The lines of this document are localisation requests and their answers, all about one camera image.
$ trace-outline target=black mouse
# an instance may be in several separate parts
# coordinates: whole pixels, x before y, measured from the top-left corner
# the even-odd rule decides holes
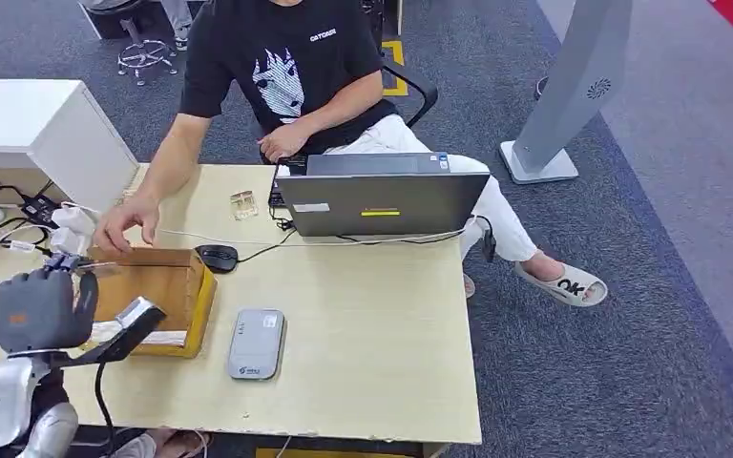
[[[228,274],[238,265],[238,250],[226,245],[201,245],[195,249],[213,274]]]

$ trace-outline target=graphic print on t-shirt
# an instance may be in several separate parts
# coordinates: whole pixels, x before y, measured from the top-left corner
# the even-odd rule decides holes
[[[304,103],[304,91],[296,62],[288,48],[285,48],[285,59],[268,49],[265,53],[268,56],[267,62],[261,66],[260,59],[257,59],[251,76],[268,108],[279,116],[285,116],[280,121],[290,124],[302,114]]]

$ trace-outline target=black t-shirt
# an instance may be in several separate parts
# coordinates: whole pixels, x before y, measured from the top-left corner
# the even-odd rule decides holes
[[[237,79],[270,133],[322,108],[343,87],[382,67],[358,0],[303,0],[292,7],[269,0],[212,0],[190,31],[180,112],[219,115]],[[394,113],[394,105],[382,100],[313,135],[302,151],[318,154],[351,143]]]

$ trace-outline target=man's left hand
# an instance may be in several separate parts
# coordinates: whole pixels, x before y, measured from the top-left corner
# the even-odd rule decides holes
[[[310,134],[298,122],[285,124],[271,134],[258,141],[260,151],[272,163],[277,163],[281,157],[291,157],[299,152],[307,143]]]

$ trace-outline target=white cabinet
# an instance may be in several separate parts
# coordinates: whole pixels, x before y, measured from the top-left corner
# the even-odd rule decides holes
[[[82,81],[0,79],[0,168],[38,168],[75,202],[104,211],[138,163]]]

